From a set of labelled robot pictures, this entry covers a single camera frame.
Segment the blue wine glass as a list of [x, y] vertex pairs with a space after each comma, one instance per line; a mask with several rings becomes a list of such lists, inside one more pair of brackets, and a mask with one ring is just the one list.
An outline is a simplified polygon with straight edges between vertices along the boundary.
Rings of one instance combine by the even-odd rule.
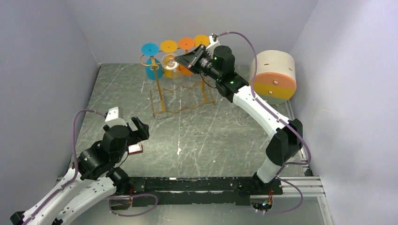
[[150, 80], [161, 79], [163, 77], [163, 69], [160, 61], [155, 58], [159, 52], [159, 47], [155, 43], [146, 43], [141, 47], [142, 56], [148, 57], [148, 60], [143, 63], [146, 71], [146, 76]]

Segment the gold wire glass rack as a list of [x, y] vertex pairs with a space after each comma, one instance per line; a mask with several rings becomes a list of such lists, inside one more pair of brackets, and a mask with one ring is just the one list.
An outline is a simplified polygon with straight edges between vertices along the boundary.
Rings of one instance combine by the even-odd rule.
[[[143, 66], [143, 61], [142, 61], [143, 57], [144, 56], [141, 55], [141, 57], [139, 59], [139, 62], [142, 66]], [[216, 105], [216, 100], [215, 100], [210, 88], [206, 87], [205, 81], [198, 81], [191, 86], [179, 85], [173, 89], [167, 89], [167, 88], [161, 87], [160, 79], [158, 79], [158, 78], [156, 78], [155, 81], [156, 81], [156, 88], [150, 90], [150, 100], [151, 100], [153, 117], [156, 117], [160, 113], [179, 113], [185, 109], [194, 110], [194, 109], [200, 108], [207, 104]], [[164, 94], [163, 94], [164, 92], [174, 93], [177, 90], [192, 90], [197, 86], [199, 86], [201, 88], [201, 93], [202, 93], [202, 97], [203, 97], [203, 101], [201, 103], [199, 103], [196, 106], [180, 105], [179, 109], [174, 110], [174, 111], [167, 109], [166, 104], [165, 104]], [[154, 100], [154, 98], [153, 98], [154, 92], [157, 92], [159, 95], [160, 105], [161, 105], [161, 108], [159, 110], [155, 110], [154, 101], [153, 101]]]

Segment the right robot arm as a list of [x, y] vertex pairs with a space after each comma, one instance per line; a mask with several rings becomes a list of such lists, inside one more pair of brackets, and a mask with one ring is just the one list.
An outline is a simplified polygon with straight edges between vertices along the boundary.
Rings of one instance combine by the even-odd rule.
[[248, 81], [235, 71], [235, 56], [225, 45], [216, 47], [213, 55], [200, 45], [189, 53], [176, 56], [175, 61], [194, 74], [214, 79], [219, 94], [246, 111], [266, 131], [270, 143], [253, 182], [254, 190], [265, 194], [287, 161], [302, 148], [302, 123], [298, 119], [288, 119], [255, 95]]

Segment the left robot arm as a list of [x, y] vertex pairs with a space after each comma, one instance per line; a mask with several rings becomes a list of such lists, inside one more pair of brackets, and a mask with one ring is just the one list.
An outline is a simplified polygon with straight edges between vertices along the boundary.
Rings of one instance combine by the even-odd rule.
[[55, 187], [37, 204], [11, 217], [14, 225], [69, 225], [99, 201], [112, 196], [134, 193], [130, 177], [117, 164], [130, 146], [149, 138], [149, 126], [138, 117], [132, 130], [119, 116], [105, 119], [105, 133], [100, 141], [81, 152], [74, 152], [74, 162]]

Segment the clear wine glass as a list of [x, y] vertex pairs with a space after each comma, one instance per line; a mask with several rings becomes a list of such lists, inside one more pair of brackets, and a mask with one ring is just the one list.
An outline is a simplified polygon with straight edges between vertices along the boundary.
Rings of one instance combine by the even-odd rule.
[[162, 57], [161, 65], [163, 73], [167, 78], [175, 79], [183, 76], [179, 70], [180, 64], [175, 60], [176, 56], [175, 53], [167, 53]]
[[248, 115], [239, 115], [236, 117], [236, 123], [239, 126], [246, 126], [248, 124], [249, 121], [249, 116]]

